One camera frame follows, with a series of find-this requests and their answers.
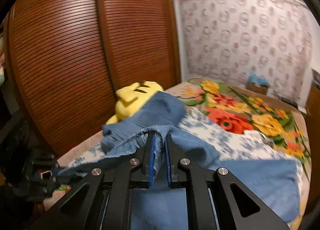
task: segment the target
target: patterned wallpaper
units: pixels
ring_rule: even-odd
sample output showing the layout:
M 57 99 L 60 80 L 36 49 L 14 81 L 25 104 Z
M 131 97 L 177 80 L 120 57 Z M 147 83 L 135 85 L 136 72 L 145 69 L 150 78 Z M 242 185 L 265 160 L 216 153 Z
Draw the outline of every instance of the patterned wallpaper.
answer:
M 312 55 L 306 8 L 294 0 L 180 0 L 188 71 L 298 100 Z

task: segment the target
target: louvered door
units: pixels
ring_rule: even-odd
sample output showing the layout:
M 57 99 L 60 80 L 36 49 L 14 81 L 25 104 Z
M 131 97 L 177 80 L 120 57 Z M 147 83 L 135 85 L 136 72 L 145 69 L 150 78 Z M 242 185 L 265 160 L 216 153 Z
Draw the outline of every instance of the louvered door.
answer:
M 167 0 L 103 0 L 119 88 L 140 80 L 176 84 Z
M 116 98 L 96 0 L 17 0 L 6 37 L 20 107 L 58 155 L 101 129 Z

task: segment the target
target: stuffed animal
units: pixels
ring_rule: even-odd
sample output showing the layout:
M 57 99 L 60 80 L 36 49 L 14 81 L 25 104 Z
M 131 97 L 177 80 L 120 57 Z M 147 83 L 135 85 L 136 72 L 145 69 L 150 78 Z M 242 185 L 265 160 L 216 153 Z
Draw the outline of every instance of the stuffed animal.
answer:
M 106 124 L 117 123 L 134 115 L 158 91 L 163 91 L 156 82 L 143 81 L 116 91 L 119 100 L 116 103 L 116 114 Z

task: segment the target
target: metal bolt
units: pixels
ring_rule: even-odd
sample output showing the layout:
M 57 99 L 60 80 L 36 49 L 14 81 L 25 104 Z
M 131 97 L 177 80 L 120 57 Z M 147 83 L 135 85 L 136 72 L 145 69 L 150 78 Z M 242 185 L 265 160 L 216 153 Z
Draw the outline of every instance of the metal bolt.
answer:
M 137 165 L 137 164 L 139 164 L 140 161 L 138 159 L 136 159 L 136 158 L 133 158 L 133 159 L 130 159 L 129 162 L 130 162 L 131 165 Z
M 183 158 L 180 160 L 180 163 L 182 165 L 189 165 L 190 164 L 190 160 L 189 159 L 186 159 L 186 158 Z
M 218 169 L 218 172 L 221 174 L 221 175 L 227 175 L 228 174 L 228 170 L 226 168 L 219 168 Z
M 93 169 L 91 171 L 91 174 L 94 175 L 94 176 L 98 176 L 101 174 L 101 169 Z

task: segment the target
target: black device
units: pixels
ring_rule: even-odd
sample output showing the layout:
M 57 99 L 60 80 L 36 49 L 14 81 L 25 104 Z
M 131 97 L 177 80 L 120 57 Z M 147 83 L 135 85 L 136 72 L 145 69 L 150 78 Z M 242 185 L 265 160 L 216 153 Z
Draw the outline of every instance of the black device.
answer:
M 131 189 L 147 189 L 152 184 L 154 137 L 149 134 L 146 146 L 138 148 L 116 169 L 93 169 L 30 229 L 130 229 Z M 189 229 L 289 229 L 226 168 L 214 171 L 200 167 L 173 145 L 171 135 L 166 137 L 164 153 L 168 186 L 186 189 Z

